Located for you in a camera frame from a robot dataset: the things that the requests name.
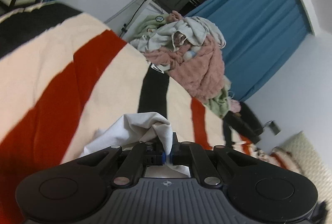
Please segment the white t-shirt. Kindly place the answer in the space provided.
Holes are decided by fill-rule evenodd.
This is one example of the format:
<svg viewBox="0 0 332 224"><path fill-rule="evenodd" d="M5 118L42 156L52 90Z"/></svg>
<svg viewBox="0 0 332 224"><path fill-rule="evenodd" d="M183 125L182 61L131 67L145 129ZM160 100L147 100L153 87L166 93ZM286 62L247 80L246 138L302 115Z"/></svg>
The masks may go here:
<svg viewBox="0 0 332 224"><path fill-rule="evenodd" d="M108 129L98 129L93 140L84 148L81 157L95 153L112 145L131 149L137 143L152 142L158 138L166 153L166 163L161 166L146 168L145 177L155 178L189 178L189 168L173 165L170 153L173 144L171 123L156 112L124 114Z"/></svg>

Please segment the light green patterned garment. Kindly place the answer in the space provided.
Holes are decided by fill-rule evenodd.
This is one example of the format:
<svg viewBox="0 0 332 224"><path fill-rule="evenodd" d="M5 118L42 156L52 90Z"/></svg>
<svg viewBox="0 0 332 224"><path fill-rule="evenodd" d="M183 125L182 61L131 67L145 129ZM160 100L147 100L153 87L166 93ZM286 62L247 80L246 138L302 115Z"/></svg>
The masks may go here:
<svg viewBox="0 0 332 224"><path fill-rule="evenodd" d="M133 39L138 38L140 36L146 36L149 33L154 32L159 29L161 26L166 25L167 16L169 14L161 14L161 15L150 15L147 16L137 27L137 30L133 36ZM228 78L223 75L224 86L214 98L209 99L207 102L203 103L212 112L214 112L218 117L223 118L227 112L229 111L229 89L231 87L231 83Z"/></svg>

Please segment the small pink cloth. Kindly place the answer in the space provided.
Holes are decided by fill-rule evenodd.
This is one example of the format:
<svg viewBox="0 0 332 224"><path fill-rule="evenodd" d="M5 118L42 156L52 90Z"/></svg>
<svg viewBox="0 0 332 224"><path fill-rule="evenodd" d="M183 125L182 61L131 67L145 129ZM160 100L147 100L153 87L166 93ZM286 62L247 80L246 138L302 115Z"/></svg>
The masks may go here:
<svg viewBox="0 0 332 224"><path fill-rule="evenodd" d="M229 110L233 113L239 113L241 111L241 104L237 100L230 99Z"/></svg>

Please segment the pink fluffy blanket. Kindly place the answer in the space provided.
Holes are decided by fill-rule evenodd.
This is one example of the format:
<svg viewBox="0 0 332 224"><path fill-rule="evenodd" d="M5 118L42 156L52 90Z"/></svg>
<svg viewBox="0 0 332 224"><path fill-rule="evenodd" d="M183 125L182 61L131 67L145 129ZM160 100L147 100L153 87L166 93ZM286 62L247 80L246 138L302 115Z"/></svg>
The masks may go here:
<svg viewBox="0 0 332 224"><path fill-rule="evenodd" d="M182 20L181 14L172 11L167 23ZM161 47L152 52L144 52L148 61L166 71L192 97L205 103L214 98L224 86L225 64L216 40L207 35L202 46L185 42L175 51Z"/></svg>

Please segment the striped cream red black blanket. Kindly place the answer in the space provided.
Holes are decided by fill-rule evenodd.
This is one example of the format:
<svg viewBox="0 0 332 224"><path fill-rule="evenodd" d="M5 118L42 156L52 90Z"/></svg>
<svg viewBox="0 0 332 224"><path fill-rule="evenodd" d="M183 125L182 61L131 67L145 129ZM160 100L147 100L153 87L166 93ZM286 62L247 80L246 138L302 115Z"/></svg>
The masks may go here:
<svg viewBox="0 0 332 224"><path fill-rule="evenodd" d="M89 14L61 3L1 16L1 223L22 223L15 200L27 176L80 156L124 114L157 112L180 141L222 144L290 171L265 154Z"/></svg>

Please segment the cream white crumpled garment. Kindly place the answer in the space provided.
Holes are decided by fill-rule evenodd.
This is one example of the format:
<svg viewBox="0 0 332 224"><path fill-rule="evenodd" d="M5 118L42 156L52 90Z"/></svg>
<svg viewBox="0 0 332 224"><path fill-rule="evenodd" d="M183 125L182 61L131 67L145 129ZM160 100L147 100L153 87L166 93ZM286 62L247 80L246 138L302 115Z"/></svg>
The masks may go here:
<svg viewBox="0 0 332 224"><path fill-rule="evenodd" d="M152 52L161 47L175 51L185 42L193 46L202 46L207 35L211 35L220 48L224 48L226 40L213 22L206 18L193 16L161 26L146 36L130 41L140 52Z"/></svg>

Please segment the cream quilted pillow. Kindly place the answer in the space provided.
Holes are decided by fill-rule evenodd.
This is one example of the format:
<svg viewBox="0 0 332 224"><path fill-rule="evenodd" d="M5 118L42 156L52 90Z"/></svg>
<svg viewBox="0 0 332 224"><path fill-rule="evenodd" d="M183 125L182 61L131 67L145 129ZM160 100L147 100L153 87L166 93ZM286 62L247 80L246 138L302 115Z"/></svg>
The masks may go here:
<svg viewBox="0 0 332 224"><path fill-rule="evenodd" d="M296 162L302 175L315 184L319 201L326 201L331 206L331 170L323 163L304 132L295 134L279 148L288 153Z"/></svg>

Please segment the blue curtain right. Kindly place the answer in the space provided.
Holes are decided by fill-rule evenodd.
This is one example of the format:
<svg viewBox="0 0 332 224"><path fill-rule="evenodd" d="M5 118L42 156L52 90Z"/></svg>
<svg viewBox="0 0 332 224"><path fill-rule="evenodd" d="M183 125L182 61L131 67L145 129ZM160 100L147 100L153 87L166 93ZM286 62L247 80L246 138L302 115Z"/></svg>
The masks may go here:
<svg viewBox="0 0 332 224"><path fill-rule="evenodd" d="M300 0L206 0L188 16L222 32L225 75L239 101L266 84L311 32Z"/></svg>

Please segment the silver tripod stand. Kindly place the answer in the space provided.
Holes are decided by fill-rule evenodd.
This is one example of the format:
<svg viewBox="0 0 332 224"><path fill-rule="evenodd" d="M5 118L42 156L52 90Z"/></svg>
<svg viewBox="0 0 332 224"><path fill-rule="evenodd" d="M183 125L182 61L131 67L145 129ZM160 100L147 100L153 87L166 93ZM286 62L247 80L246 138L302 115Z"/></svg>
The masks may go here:
<svg viewBox="0 0 332 224"><path fill-rule="evenodd" d="M125 5L116 14L112 15L110 18L104 21L104 23L116 33L117 36L122 38L134 24L134 22L139 18L140 14L152 3L153 0L132 0L130 3ZM129 15L129 17L124 17L126 11L138 3L136 10Z"/></svg>

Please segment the black wall socket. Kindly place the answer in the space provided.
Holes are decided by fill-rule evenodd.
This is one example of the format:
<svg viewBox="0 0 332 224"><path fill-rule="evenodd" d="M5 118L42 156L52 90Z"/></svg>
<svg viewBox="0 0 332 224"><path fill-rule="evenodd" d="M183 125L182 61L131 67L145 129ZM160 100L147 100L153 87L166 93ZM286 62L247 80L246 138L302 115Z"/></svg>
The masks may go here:
<svg viewBox="0 0 332 224"><path fill-rule="evenodd" d="M276 124L275 121L266 122L263 126L263 129L268 129L268 128L275 136L281 132L280 127Z"/></svg>

